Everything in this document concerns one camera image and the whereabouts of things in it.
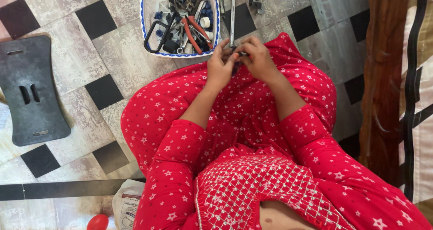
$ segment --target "red star-print outfit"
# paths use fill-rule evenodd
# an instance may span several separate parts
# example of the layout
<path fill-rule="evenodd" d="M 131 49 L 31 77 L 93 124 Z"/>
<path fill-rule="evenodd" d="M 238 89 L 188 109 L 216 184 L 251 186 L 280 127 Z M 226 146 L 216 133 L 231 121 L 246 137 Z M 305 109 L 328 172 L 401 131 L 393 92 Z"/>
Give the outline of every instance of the red star-print outfit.
<path fill-rule="evenodd" d="M 178 118 L 206 83 L 206 63 L 168 73 L 126 106 L 123 135 L 147 183 L 134 229 L 261 229 L 258 203 L 280 200 L 317 229 L 431 229 L 402 192 L 331 137 L 336 91 L 286 33 L 266 43 L 306 106 L 279 122 L 273 95 L 241 67 L 206 131 Z"/>

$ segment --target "red pants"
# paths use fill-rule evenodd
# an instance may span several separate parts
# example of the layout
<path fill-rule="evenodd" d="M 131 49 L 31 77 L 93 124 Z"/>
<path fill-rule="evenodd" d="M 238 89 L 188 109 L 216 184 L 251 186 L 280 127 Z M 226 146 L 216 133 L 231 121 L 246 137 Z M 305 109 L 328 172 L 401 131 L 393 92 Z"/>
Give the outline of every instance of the red pants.
<path fill-rule="evenodd" d="M 331 133 L 336 118 L 336 91 L 332 80 L 300 55 L 286 33 L 265 46 L 278 70 L 313 107 Z M 207 62 L 184 67 L 144 86 L 128 102 L 121 119 L 122 132 L 145 176 L 172 121 L 186 111 L 202 90 L 206 77 Z M 278 123 L 271 91 L 241 66 L 214 103 L 196 173 L 236 143 L 253 149 L 272 145 L 291 155 Z"/>

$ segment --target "blue trim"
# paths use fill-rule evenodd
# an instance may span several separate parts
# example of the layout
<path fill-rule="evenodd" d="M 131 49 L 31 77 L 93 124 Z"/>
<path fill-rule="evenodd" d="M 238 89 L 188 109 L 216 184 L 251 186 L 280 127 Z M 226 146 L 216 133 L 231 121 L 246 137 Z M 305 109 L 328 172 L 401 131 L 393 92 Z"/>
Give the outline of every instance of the blue trim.
<path fill-rule="evenodd" d="M 219 40 L 219 5 L 218 5 L 218 0 L 215 0 L 216 3 L 216 38 L 215 38 L 215 43 L 214 43 L 214 49 L 215 47 L 218 45 L 218 40 Z M 141 0 L 140 3 L 140 15 L 141 15 L 141 24 L 143 25 L 143 37 L 144 39 L 146 39 L 146 28 L 144 27 L 144 14 L 143 14 L 143 0 Z M 194 54 L 169 54 L 169 53 L 162 53 L 162 52 L 157 52 L 155 54 L 158 55 L 162 55 L 162 56 L 170 56 L 170 57 L 189 57 L 189 56 L 202 56 L 203 54 L 209 54 L 214 52 L 214 49 L 210 50 L 210 51 L 206 51 L 203 52 L 202 54 L 198 54 L 198 53 L 194 53 Z"/>

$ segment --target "person's right hand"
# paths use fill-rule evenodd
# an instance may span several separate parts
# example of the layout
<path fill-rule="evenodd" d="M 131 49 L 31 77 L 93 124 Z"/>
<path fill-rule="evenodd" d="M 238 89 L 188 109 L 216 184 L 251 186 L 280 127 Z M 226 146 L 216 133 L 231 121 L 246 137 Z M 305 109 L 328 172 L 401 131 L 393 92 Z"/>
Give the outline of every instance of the person's right hand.
<path fill-rule="evenodd" d="M 269 50 L 257 37 L 251 36 L 243 40 L 242 45 L 238 46 L 234 52 L 240 51 L 248 53 L 250 58 L 242 56 L 236 61 L 245 64 L 254 78 L 269 83 L 276 76 L 281 75 L 269 54 Z"/>

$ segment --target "person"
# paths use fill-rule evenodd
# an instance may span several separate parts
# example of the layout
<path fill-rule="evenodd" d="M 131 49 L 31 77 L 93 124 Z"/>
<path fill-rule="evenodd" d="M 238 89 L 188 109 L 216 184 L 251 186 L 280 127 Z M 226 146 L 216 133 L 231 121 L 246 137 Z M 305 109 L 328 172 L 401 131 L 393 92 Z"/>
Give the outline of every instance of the person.
<path fill-rule="evenodd" d="M 233 53 L 228 42 L 144 86 L 123 111 L 147 179 L 134 230 L 431 229 L 332 138 L 335 87 L 286 33 L 265 45 L 249 37 Z"/>

